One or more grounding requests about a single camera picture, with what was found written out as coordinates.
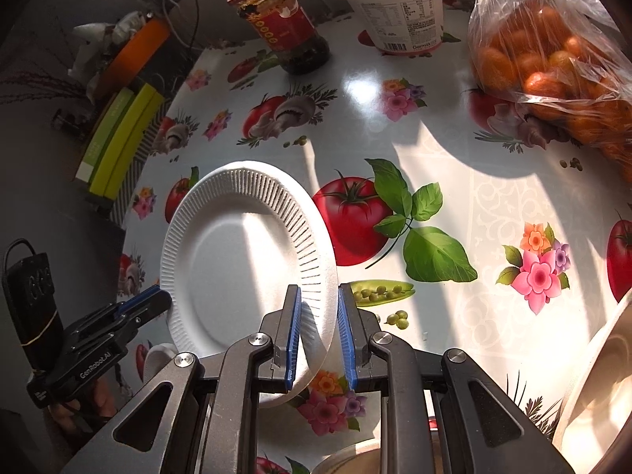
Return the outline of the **person left hand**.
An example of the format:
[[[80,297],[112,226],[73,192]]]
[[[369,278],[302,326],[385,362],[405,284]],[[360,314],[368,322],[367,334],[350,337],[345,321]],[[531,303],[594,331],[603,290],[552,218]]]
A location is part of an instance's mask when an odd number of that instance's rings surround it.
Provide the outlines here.
[[[104,377],[92,382],[80,400],[53,404],[48,408],[53,420],[66,432],[80,432],[79,419],[86,415],[98,417],[102,426],[117,413],[115,399]]]

